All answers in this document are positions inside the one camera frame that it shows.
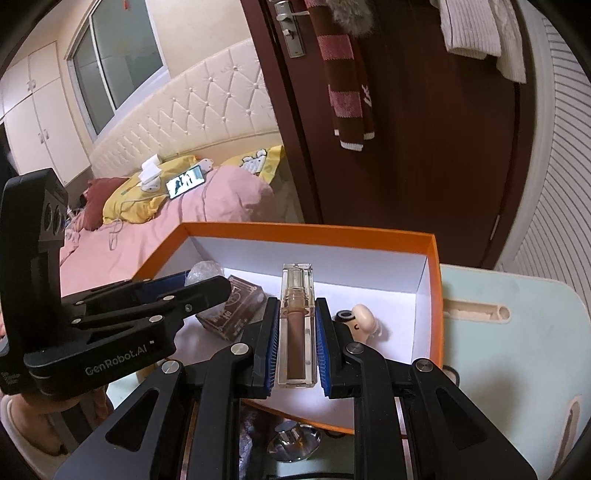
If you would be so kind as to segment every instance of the phone screen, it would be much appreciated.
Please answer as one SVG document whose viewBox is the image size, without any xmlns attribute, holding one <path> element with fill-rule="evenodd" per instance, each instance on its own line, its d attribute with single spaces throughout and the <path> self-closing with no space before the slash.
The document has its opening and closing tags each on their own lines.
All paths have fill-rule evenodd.
<svg viewBox="0 0 591 480">
<path fill-rule="evenodd" d="M 166 182 L 166 189 L 168 190 L 168 196 L 173 199 L 195 187 L 199 187 L 202 183 L 205 183 L 205 179 L 201 168 L 194 166 L 185 173 L 181 173 Z"/>
</svg>

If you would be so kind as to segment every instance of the clear lip gloss bottle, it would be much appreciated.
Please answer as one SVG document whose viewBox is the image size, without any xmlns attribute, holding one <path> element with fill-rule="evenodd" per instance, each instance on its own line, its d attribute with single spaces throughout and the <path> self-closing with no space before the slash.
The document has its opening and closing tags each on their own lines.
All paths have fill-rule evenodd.
<svg viewBox="0 0 591 480">
<path fill-rule="evenodd" d="M 277 384 L 313 387 L 317 367 L 312 265 L 283 265 L 281 292 Z"/>
</svg>

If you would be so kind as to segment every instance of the person's hand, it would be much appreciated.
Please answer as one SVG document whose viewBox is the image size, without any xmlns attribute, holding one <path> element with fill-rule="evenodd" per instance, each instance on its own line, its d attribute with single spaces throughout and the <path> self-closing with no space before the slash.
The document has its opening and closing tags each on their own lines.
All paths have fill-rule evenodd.
<svg viewBox="0 0 591 480">
<path fill-rule="evenodd" d="M 112 412 L 106 388 L 93 390 L 92 396 L 95 401 L 95 420 L 97 424 L 101 424 Z M 81 399 L 82 397 L 76 397 L 55 401 L 40 393 L 18 394 L 12 397 L 12 421 L 31 445 L 49 455 L 59 455 L 62 442 L 47 415 L 66 411 L 78 405 Z"/>
</svg>

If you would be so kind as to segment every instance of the light blue table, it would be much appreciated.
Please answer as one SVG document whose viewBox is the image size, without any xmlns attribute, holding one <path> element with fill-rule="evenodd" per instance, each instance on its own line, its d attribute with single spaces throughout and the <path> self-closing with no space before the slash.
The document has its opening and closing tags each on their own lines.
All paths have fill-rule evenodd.
<svg viewBox="0 0 591 480">
<path fill-rule="evenodd" d="M 510 309 L 506 324 L 447 318 L 444 363 L 547 479 L 575 397 L 580 415 L 571 443 L 591 416 L 591 322 L 583 302 L 567 285 L 542 278 L 450 265 L 441 266 L 441 277 L 445 299 Z"/>
</svg>

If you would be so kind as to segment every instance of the white wardrobe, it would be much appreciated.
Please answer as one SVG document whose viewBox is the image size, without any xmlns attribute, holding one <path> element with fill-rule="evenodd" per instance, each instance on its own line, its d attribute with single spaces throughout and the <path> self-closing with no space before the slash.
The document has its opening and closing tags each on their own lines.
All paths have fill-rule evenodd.
<svg viewBox="0 0 591 480">
<path fill-rule="evenodd" d="M 19 174 L 53 168 L 66 185 L 90 166 L 66 103 L 55 43 L 8 69 L 0 90 Z"/>
</svg>

